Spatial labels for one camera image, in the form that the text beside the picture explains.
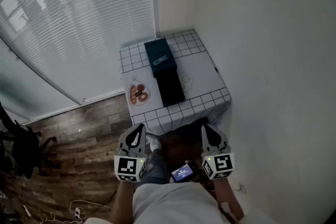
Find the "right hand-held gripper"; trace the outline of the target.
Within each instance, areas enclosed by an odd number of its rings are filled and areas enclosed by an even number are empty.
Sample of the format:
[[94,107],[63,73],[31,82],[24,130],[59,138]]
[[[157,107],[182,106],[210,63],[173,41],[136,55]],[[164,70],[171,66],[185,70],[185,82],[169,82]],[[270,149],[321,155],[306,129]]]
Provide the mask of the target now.
[[203,151],[202,168],[210,180],[228,177],[235,170],[235,154],[221,150],[228,146],[224,132],[213,125],[201,127]]

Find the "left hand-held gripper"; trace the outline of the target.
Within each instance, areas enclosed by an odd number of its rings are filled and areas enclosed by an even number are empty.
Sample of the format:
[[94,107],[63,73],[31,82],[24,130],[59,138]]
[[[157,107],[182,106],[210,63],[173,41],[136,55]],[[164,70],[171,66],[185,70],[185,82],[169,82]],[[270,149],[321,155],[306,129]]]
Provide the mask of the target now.
[[120,149],[114,156],[114,173],[119,181],[139,183],[142,179],[148,158],[145,137],[143,123],[132,126],[120,136]]

